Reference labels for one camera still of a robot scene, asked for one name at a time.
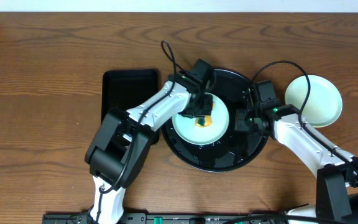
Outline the green and yellow sponge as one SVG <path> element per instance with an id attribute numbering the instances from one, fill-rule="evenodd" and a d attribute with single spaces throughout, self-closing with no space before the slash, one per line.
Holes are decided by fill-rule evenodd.
<path id="1" fill-rule="evenodd" d="M 195 126 L 199 128 L 206 128 L 212 125 L 212 119 L 210 116 L 197 117 L 195 120 Z"/>

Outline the light blue plate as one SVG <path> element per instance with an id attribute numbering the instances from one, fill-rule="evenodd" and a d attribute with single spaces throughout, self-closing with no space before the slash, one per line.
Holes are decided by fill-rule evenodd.
<path id="1" fill-rule="evenodd" d="M 211 112 L 212 125 L 206 128 L 195 126 L 196 118 L 186 118 L 176 114 L 172 118 L 173 128 L 176 133 L 188 143 L 207 145 L 219 140 L 228 129 L 229 111 L 224 102 L 213 95 L 213 110 Z"/>
<path id="2" fill-rule="evenodd" d="M 339 90 L 327 79 L 308 75 L 310 80 L 310 95 L 302 112 L 315 128 L 322 128 L 333 124 L 342 113 L 342 97 Z M 286 89 L 285 103 L 301 108 L 307 94 L 305 76 L 294 79 Z"/>

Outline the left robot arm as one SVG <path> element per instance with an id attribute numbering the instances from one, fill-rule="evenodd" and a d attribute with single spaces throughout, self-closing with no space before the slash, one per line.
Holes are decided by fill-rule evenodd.
<path id="1" fill-rule="evenodd" d="M 95 184 L 93 223 L 117 223 L 124 214 L 125 191 L 139 175 L 155 133 L 171 117 L 185 113 L 194 118 L 212 110 L 207 92 L 216 74 L 179 72 L 169 76 L 161 90 L 140 105 L 104 116 L 86 154 Z"/>

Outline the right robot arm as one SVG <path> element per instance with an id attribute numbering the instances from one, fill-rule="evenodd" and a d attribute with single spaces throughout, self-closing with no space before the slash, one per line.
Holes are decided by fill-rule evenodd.
<path id="1" fill-rule="evenodd" d="M 291 150 L 316 177 L 316 202 L 269 219 L 281 223 L 358 223 L 358 157 L 317 131 L 293 105 L 239 109 L 235 129 L 270 136 Z"/>

